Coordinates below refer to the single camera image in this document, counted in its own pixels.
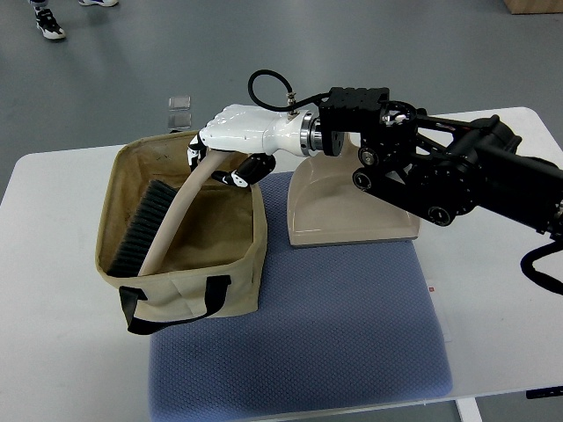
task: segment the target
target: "dustpan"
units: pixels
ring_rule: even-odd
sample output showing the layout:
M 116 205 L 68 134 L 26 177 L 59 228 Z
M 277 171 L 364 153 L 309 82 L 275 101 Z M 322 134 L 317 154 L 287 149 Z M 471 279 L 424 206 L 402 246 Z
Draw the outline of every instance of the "dustpan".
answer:
M 361 163 L 355 134 L 339 156 L 317 154 L 294 172 L 288 192 L 293 246 L 412 240 L 420 218 L 358 189 L 352 174 Z

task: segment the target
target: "blue cushion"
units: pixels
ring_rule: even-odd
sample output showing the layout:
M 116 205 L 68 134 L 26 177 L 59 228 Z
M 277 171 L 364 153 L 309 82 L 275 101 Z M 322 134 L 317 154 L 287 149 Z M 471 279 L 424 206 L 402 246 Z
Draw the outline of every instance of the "blue cushion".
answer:
M 268 251 L 259 310 L 152 335 L 153 420 L 229 420 L 450 392 L 443 336 L 413 244 L 291 247 L 290 176 L 260 182 Z

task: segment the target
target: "cardboard box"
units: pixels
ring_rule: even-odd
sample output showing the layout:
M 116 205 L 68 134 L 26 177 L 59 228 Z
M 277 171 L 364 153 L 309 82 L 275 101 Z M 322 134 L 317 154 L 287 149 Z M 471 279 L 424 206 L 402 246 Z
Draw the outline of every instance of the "cardboard box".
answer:
M 563 0 L 504 0 L 504 3 L 513 15 L 563 12 Z

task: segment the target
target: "white table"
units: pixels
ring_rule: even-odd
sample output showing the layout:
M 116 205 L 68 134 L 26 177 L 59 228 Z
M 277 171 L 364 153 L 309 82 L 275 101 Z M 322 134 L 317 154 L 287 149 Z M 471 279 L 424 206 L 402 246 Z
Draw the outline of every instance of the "white table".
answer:
M 563 167 L 563 153 L 531 110 L 448 117 L 492 113 L 524 138 L 519 154 Z M 33 154 L 14 169 L 0 206 L 2 419 L 149 418 L 149 339 L 127 333 L 117 292 L 94 266 L 99 215 L 119 149 Z M 277 171 L 300 162 L 277 158 Z M 446 229 L 422 224 L 414 245 L 435 288 L 454 382 L 444 400 L 563 385 L 563 297 L 527 280 L 519 266 L 526 252 L 548 241 L 484 209 Z M 560 257 L 540 263 L 539 269 L 563 277 Z

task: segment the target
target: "person's foot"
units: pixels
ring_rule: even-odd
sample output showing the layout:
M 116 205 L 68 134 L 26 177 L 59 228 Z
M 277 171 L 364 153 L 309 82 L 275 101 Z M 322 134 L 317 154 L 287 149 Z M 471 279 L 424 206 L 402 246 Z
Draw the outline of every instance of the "person's foot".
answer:
M 41 29 L 43 36 L 48 40 L 62 40 L 67 34 L 56 23 L 53 13 L 50 9 L 39 9 L 35 11 L 35 20 L 37 27 Z
M 81 6 L 92 6 L 97 4 L 98 6 L 112 7 L 119 3 L 119 0 L 78 0 Z

